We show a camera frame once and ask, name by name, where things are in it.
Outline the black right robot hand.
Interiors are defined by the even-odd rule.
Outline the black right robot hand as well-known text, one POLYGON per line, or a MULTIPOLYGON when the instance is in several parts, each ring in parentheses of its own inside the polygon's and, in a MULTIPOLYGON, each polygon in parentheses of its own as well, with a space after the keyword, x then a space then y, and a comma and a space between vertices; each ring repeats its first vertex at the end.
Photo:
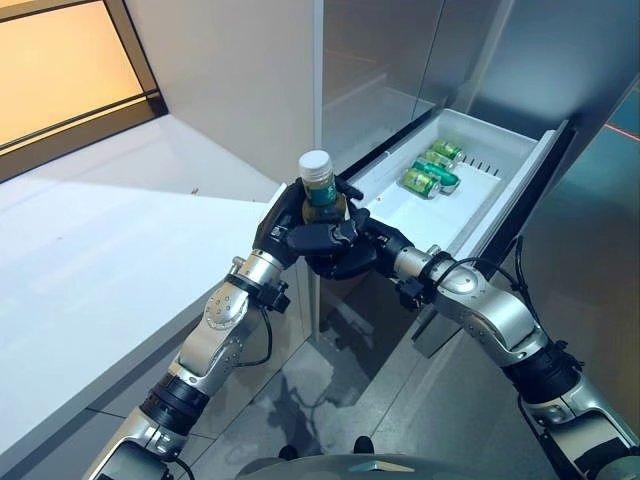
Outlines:
POLYGON ((351 218, 357 232, 354 242, 340 253, 306 256, 312 271, 333 280, 350 279, 368 271, 396 278, 394 265, 398 256, 414 244, 397 228, 372 218, 366 208, 356 209, 351 218))

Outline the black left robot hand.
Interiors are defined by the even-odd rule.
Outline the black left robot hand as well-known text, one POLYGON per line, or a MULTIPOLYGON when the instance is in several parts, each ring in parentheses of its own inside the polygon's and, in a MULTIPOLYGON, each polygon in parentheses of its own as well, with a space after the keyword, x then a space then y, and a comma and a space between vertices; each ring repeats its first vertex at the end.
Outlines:
POLYGON ((268 253, 284 268, 299 257, 326 257, 348 251, 363 231, 370 212, 353 203, 364 197, 357 188, 338 178, 337 190, 346 194, 349 219, 306 223, 302 215, 306 192, 298 177, 285 188, 258 225, 252 248, 268 253))

